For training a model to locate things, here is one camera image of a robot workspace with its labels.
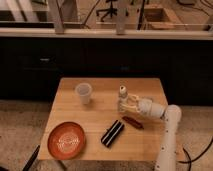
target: plate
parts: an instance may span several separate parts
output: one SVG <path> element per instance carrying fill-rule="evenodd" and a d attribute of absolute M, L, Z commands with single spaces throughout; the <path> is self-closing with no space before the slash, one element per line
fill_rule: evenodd
<path fill-rule="evenodd" d="M 82 127 L 75 122 L 64 122 L 53 129 L 48 138 L 48 150 L 58 160 L 75 157 L 85 145 Z"/>

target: floor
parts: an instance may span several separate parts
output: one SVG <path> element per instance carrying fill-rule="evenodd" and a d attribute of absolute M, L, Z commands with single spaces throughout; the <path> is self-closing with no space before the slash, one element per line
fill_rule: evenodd
<path fill-rule="evenodd" d="M 39 145 L 51 109 L 50 102 L 0 100 L 0 166 L 21 170 Z M 213 135 L 213 107 L 181 106 L 183 117 L 179 128 L 183 146 L 195 158 Z M 154 162 L 64 161 L 70 171 L 150 171 Z M 35 161 L 31 171 L 60 171 L 55 161 Z M 177 165 L 185 171 L 187 166 Z M 193 163 L 192 171 L 213 170 L 213 147 Z"/>

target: table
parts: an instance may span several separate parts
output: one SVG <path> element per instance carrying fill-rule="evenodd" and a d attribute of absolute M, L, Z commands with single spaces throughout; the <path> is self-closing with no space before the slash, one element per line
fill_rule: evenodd
<path fill-rule="evenodd" d="M 93 87 L 89 105 L 82 105 L 75 94 L 75 86 L 81 82 L 90 83 Z M 125 123 L 123 115 L 117 111 L 120 85 L 125 85 L 129 93 L 167 105 L 161 82 L 157 78 L 62 78 L 41 141 L 38 159 L 53 159 L 47 148 L 49 134 L 62 122 L 72 121 L 80 124 L 86 135 L 86 146 L 74 158 L 76 160 L 155 161 L 164 123 L 157 118 L 136 114 L 132 116 L 143 123 L 144 130 L 137 130 Z M 112 146 L 106 148 L 100 139 L 117 119 L 125 124 L 125 128 Z M 178 136 L 177 159 L 185 159 Z"/>

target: wooden table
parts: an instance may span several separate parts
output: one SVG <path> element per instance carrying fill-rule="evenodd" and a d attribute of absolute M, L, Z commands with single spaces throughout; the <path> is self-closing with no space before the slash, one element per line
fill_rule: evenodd
<path fill-rule="evenodd" d="M 92 101 L 89 105 L 82 105 L 74 92 L 75 86 L 81 82 L 88 82 L 93 87 Z M 47 148 L 49 134 L 58 124 L 72 121 L 80 124 L 86 135 L 86 146 L 75 159 L 155 161 L 163 135 L 164 123 L 160 119 L 133 114 L 132 116 L 141 121 L 145 128 L 137 130 L 122 120 L 122 114 L 117 111 L 120 85 L 125 85 L 129 93 L 150 97 L 155 102 L 167 105 L 159 79 L 62 78 L 41 141 L 38 159 L 53 159 Z M 111 148 L 106 148 L 101 144 L 100 139 L 106 129 L 117 119 L 125 124 L 125 128 Z M 184 160 L 179 138 L 177 142 L 177 158 Z"/>

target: plastic cup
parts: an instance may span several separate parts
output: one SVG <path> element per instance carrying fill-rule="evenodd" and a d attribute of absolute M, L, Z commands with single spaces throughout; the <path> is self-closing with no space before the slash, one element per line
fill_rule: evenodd
<path fill-rule="evenodd" d="M 92 86 L 89 83 L 78 84 L 75 88 L 75 92 L 78 94 L 82 104 L 89 104 L 92 94 Z"/>

